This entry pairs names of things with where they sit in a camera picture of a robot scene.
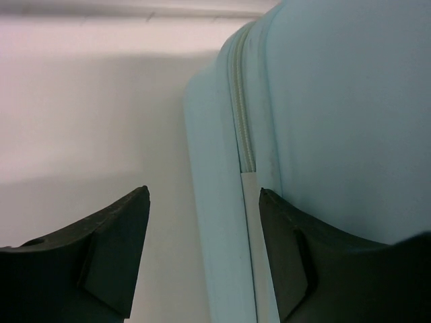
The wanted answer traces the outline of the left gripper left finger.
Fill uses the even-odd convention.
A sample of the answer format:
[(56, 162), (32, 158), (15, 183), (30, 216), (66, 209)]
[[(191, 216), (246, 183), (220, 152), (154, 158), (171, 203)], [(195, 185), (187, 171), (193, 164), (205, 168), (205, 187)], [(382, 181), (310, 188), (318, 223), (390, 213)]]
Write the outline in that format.
[(150, 217), (136, 188), (51, 234), (1, 249), (2, 322), (123, 322), (131, 316)]

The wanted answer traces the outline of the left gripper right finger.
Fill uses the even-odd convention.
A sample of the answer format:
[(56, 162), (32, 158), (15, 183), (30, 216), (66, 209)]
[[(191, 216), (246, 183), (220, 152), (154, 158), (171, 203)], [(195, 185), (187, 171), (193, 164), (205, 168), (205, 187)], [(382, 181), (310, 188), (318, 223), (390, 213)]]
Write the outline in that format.
[(262, 189), (259, 211), (281, 322), (429, 322), (430, 234), (382, 244)]

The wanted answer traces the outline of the light blue hard suitcase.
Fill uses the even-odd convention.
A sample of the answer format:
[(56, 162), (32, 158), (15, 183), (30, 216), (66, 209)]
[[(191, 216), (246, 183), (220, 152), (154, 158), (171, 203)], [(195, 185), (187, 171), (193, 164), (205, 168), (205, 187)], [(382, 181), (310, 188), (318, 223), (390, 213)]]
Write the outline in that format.
[(185, 93), (212, 322), (281, 322), (269, 189), (382, 244), (430, 234), (430, 2), (283, 1)]

